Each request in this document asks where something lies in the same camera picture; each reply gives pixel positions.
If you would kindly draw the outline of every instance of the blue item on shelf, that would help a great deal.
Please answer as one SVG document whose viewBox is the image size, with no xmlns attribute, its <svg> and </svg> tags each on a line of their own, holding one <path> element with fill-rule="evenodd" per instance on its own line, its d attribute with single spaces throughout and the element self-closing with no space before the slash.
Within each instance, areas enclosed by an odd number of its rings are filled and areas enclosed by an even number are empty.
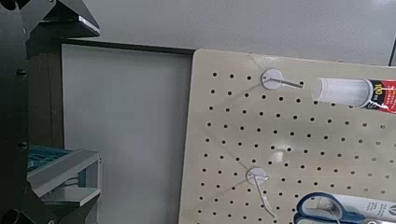
<svg viewBox="0 0 396 224">
<path fill-rule="evenodd" d="M 29 158 L 27 172 L 31 172 L 52 161 L 58 160 L 62 156 L 70 153 L 71 150 L 59 149 L 54 147 L 29 146 Z"/>
</svg>

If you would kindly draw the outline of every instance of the screw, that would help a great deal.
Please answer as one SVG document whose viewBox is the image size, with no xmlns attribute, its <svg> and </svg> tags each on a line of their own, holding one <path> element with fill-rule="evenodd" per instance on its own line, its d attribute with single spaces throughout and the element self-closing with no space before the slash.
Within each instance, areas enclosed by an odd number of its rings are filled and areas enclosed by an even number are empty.
<svg viewBox="0 0 396 224">
<path fill-rule="evenodd" d="M 23 77 L 26 76 L 26 71 L 22 70 L 22 69 L 18 69 L 17 70 L 17 77 Z"/>
<path fill-rule="evenodd" d="M 27 149 L 27 143 L 26 142 L 19 142 L 17 145 L 18 149 L 23 152 L 24 150 Z"/>
</svg>

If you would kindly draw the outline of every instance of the blue scissors handle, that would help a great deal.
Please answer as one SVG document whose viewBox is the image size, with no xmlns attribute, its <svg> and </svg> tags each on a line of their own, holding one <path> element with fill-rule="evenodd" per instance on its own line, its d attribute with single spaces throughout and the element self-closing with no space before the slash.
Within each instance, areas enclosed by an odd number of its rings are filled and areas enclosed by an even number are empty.
<svg viewBox="0 0 396 224">
<path fill-rule="evenodd" d="M 339 212 L 337 215 L 334 215 L 332 213 L 332 216 L 329 216 L 328 211 L 324 211 L 321 209 L 308 209 L 306 208 L 306 202 L 310 200 L 311 198 L 316 198 L 316 197 L 321 197 L 321 198 L 327 198 L 329 199 L 333 205 L 337 207 Z M 318 222 L 322 223 L 334 223 L 338 219 L 341 223 L 361 223 L 364 219 L 365 216 L 355 213 L 355 212 L 348 212 L 343 205 L 331 194 L 328 193 L 323 193 L 323 192 L 314 192 L 305 195 L 298 203 L 297 203 L 297 211 L 299 213 L 299 219 L 305 218 L 305 219 L 312 219 L 312 220 L 317 220 Z"/>
</svg>

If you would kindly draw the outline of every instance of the pegboard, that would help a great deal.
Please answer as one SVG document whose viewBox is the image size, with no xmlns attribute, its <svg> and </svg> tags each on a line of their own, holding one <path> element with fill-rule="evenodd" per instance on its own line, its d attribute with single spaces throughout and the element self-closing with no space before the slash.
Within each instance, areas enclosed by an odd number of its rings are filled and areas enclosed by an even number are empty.
<svg viewBox="0 0 396 224">
<path fill-rule="evenodd" d="M 264 89 L 270 68 L 304 88 Z M 198 50 L 179 223 L 288 224 L 313 191 L 396 202 L 396 116 L 311 98 L 316 77 L 395 75 L 388 67 Z M 246 181 L 253 167 L 270 176 L 261 187 L 276 219 Z"/>
</svg>

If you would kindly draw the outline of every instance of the plastic packaging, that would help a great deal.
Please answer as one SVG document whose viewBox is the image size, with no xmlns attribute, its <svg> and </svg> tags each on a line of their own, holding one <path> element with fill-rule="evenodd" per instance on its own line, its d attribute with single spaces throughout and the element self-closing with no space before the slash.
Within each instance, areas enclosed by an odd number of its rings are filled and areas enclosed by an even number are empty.
<svg viewBox="0 0 396 224">
<path fill-rule="evenodd" d="M 321 102 L 396 113 L 396 80 L 320 77 L 314 83 L 312 98 Z"/>
<path fill-rule="evenodd" d="M 346 210 L 358 212 L 365 217 L 382 221 L 396 221 L 396 203 L 375 199 L 337 195 L 334 196 Z"/>
</svg>

